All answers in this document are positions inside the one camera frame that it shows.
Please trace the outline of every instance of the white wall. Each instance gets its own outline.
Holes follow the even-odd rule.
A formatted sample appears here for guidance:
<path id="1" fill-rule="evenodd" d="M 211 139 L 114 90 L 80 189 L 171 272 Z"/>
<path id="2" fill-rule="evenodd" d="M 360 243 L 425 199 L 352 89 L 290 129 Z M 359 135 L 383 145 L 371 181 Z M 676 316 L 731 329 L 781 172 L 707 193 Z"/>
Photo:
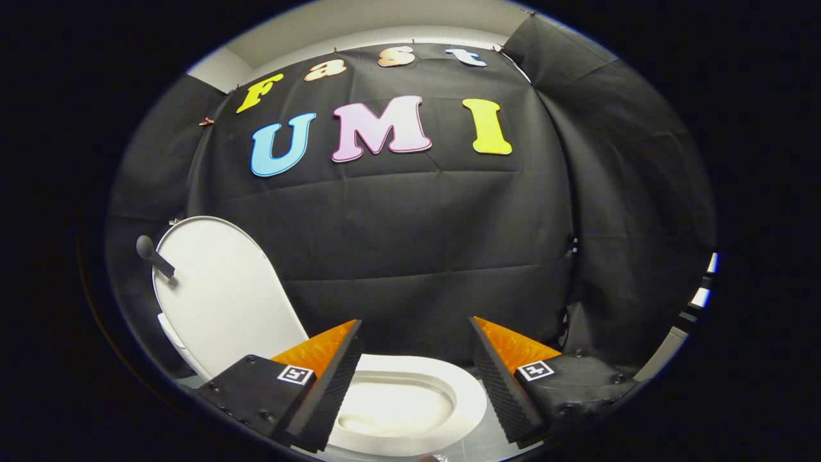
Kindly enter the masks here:
<path id="1" fill-rule="evenodd" d="M 196 63 L 187 73 L 227 93 L 237 85 L 244 85 L 253 70 L 242 58 L 222 47 Z"/>
<path id="2" fill-rule="evenodd" d="M 342 51 L 344 49 L 355 49 L 378 44 L 410 44 L 412 39 L 415 40 L 417 44 L 450 44 L 481 49 L 491 49 L 492 47 L 499 49 L 499 44 L 504 44 L 505 41 L 507 41 L 507 36 L 483 30 L 440 25 L 406 25 L 365 30 L 355 34 L 325 40 L 276 58 L 271 62 L 257 67 L 246 77 L 243 83 L 248 83 L 270 72 L 278 71 L 295 62 L 333 53 L 334 47 L 337 48 L 337 51 Z"/>

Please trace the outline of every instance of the blue letter u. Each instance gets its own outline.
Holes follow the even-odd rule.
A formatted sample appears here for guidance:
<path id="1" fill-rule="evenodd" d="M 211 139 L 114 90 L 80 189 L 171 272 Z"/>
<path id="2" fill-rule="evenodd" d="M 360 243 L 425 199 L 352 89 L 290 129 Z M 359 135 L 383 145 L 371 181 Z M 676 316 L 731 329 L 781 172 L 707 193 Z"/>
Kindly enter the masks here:
<path id="1" fill-rule="evenodd" d="M 273 138 L 277 134 L 280 124 L 274 123 L 262 127 L 254 133 L 254 151 L 251 153 L 251 171 L 260 177 L 271 177 L 282 173 L 296 165 L 305 153 L 308 145 L 308 124 L 316 118 L 316 113 L 298 115 L 288 122 L 293 127 L 291 149 L 282 157 L 273 158 Z"/>

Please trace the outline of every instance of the toilet bowl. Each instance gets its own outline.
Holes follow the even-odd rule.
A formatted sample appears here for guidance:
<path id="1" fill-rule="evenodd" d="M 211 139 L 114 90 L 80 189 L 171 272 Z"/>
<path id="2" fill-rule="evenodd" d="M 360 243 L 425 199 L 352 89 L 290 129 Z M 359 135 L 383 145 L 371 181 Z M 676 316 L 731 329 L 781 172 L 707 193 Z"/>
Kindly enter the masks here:
<path id="1" fill-rule="evenodd" d="M 196 216 L 173 225 L 152 269 L 160 326 L 210 381 L 239 358 L 272 358 L 308 339 L 265 253 L 234 224 Z M 469 373 L 433 358 L 363 354 L 328 439 L 371 455 L 419 455 L 468 435 L 487 407 Z"/>

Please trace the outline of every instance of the toilet lid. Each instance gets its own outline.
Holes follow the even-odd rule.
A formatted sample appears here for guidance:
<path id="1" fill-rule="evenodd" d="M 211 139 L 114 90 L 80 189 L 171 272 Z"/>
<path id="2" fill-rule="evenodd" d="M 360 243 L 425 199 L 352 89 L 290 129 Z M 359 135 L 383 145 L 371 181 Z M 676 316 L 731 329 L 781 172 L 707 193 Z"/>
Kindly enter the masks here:
<path id="1" fill-rule="evenodd" d="M 169 229 L 153 268 L 154 293 L 189 364 L 208 379 L 247 354 L 271 358 L 308 339 L 262 249 L 224 219 L 196 216 Z"/>

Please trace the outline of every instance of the ceiling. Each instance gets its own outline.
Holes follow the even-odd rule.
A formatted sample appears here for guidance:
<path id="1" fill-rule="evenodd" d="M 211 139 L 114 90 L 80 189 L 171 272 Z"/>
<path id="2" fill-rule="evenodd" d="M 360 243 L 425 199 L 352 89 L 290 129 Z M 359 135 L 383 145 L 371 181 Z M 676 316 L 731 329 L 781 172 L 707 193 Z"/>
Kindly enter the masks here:
<path id="1" fill-rule="evenodd" d="M 312 44 L 386 27 L 444 25 L 509 36 L 525 19 L 520 8 L 528 9 L 501 0 L 318 0 L 256 26 L 226 48 L 257 68 Z"/>

